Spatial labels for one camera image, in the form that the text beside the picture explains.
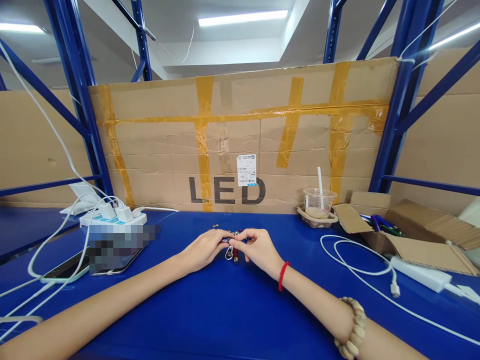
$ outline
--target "blue metal shelving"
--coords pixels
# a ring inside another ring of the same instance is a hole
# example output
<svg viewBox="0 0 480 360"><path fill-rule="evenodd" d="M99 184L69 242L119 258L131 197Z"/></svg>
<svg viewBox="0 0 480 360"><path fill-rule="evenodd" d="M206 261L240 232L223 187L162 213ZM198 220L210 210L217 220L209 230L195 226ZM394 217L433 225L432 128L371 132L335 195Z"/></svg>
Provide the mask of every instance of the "blue metal shelving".
<svg viewBox="0 0 480 360"><path fill-rule="evenodd" d="M132 78L132 82L138 81L142 74L145 81L150 81L152 80L152 71L150 68L147 39L144 30L145 22L140 0L131 0L134 11L133 16L130 15L119 0L112 1L137 31L140 65ZM96 85L96 82L89 48L80 20L77 0L44 0L44 4L50 19L53 34L55 35L68 87L70 88L71 96L75 99L74 106L76 116L60 102L50 89L20 60L2 39L0 39L0 42L4 46L5 51L18 73L83 137L91 172L93 174L92 176L85 177L85 179L87 181L95 181L99 189L107 195L113 195L114 191L88 91L88 86ZM0 75L0 91L1 90L6 90L6 87ZM79 183L81 181L80 178L70 178L60 181L0 189L0 197L54 188Z"/></svg>
<svg viewBox="0 0 480 360"><path fill-rule="evenodd" d="M133 14L129 13L120 0L112 1L128 19L137 34L140 64L131 81L136 82L141 76L143 76L144 81L151 81L152 69L150 67L145 20L141 0L131 0ZM331 0L323 57L324 63L333 63L335 60L342 9L346 2L347 0ZM79 134L82 135L93 174L92 176L89 176L87 180L94 180L96 185L105 193L113 195L112 184L102 144L100 142L92 103L88 93L88 86L95 85L96 82L89 49L80 21L77 0L44 0L44 3L58 45L70 92L76 100L76 116L74 116L55 97L48 87L46 87L15 55L6 43L1 39L0 42L5 47L5 50L20 75L24 77ZM385 0L378 18L357 57L358 60L363 60L367 57L368 52L382 29L382 26L385 24L385 21L391 13L395 3L396 0ZM415 41L414 39L439 15L443 8L443 4L444 0L403 0L391 50L392 56L398 57L402 55L402 61L399 64L398 75L390 102L390 109L371 178L370 191L387 193L390 190L392 181L395 181L480 196L480 189L477 188L395 176L395 168L397 166L406 131L480 60L479 41L422 99L422 101L414 107L418 88L425 69L425 65L415 66L415 64L421 63L429 56L428 48L432 44L437 24L435 23L432 25ZM1 76L0 90L6 90ZM81 180L78 178L72 178L49 183L3 189L0 190L0 197L72 184L80 181Z"/></svg>
<svg viewBox="0 0 480 360"><path fill-rule="evenodd" d="M340 28L342 7L346 0L330 0L330 16L326 36L324 63L333 63ZM396 0L386 0L363 45L357 60L367 57ZM414 107L425 64L430 56L438 21L423 32L439 16L444 0L403 0L395 32L391 56L400 57L397 79L383 130L369 191L388 193L392 182L423 186L456 193L480 196L480 188L425 181L395 176L395 169L406 131L432 107L462 76L480 60L480 41L438 82Z"/></svg>

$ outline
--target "human hand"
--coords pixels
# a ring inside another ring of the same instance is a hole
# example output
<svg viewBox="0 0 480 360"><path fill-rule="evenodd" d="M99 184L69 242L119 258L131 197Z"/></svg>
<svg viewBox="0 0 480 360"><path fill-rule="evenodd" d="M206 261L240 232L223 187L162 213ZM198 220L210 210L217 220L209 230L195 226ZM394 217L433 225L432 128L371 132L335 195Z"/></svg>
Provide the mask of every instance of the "human hand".
<svg viewBox="0 0 480 360"><path fill-rule="evenodd" d="M229 244L220 240L231 236L228 231L211 229L197 237L177 258L187 274L194 273L210 264L222 249L228 248Z"/></svg>
<svg viewBox="0 0 480 360"><path fill-rule="evenodd" d="M248 237L251 239L246 244L241 241ZM280 271L285 262L275 249L267 230L245 229L239 235L233 236L229 243L245 254L245 261L249 262L251 259L273 279L279 280Z"/></svg>

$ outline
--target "plastic cup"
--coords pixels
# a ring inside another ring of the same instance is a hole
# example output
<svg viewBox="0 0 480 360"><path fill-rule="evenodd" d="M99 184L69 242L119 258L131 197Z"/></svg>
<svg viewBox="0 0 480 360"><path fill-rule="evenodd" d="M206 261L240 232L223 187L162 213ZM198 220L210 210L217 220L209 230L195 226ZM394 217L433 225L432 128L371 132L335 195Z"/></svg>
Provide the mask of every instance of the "plastic cup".
<svg viewBox="0 0 480 360"><path fill-rule="evenodd" d="M305 212L315 219L328 219L330 210L337 198L337 193L330 190L320 190L317 188L303 189L305 193Z"/></svg>

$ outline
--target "human arm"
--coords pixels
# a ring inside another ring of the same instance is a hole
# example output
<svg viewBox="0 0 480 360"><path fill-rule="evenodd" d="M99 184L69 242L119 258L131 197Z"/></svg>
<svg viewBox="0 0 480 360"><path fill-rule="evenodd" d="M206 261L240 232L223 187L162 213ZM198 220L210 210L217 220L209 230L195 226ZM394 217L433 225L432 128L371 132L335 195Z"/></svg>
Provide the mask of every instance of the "human arm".
<svg viewBox="0 0 480 360"><path fill-rule="evenodd" d="M241 240L250 237L247 243ZM230 240L230 245L245 253L274 280L279 281L284 261L275 249L269 233L263 229L246 229ZM323 326L345 344L353 331L354 312L350 306L322 289L301 273L287 266L282 285L292 293ZM360 360L425 359L425 357L398 337L370 319L366 319L365 337L359 347Z"/></svg>
<svg viewBox="0 0 480 360"><path fill-rule="evenodd" d="M231 233L210 230L179 254L109 287L0 346L2 360L68 359L103 330L168 284L210 264Z"/></svg>

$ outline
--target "power strip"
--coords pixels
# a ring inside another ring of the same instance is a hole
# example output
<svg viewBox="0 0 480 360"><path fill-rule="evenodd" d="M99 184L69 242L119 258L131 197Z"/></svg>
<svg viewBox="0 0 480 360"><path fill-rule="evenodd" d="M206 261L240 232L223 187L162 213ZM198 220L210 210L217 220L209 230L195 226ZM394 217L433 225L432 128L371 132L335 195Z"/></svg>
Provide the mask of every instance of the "power strip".
<svg viewBox="0 0 480 360"><path fill-rule="evenodd" d="M80 218L80 225L81 226L89 226L89 225L115 225L115 226L131 226L131 225L144 225L147 222L147 214L140 213L140 216L134 217L129 222L120 221L118 216L114 218L104 218L100 211L95 211L93 214L93 219L90 222L90 217L92 216L91 213L87 213Z"/></svg>

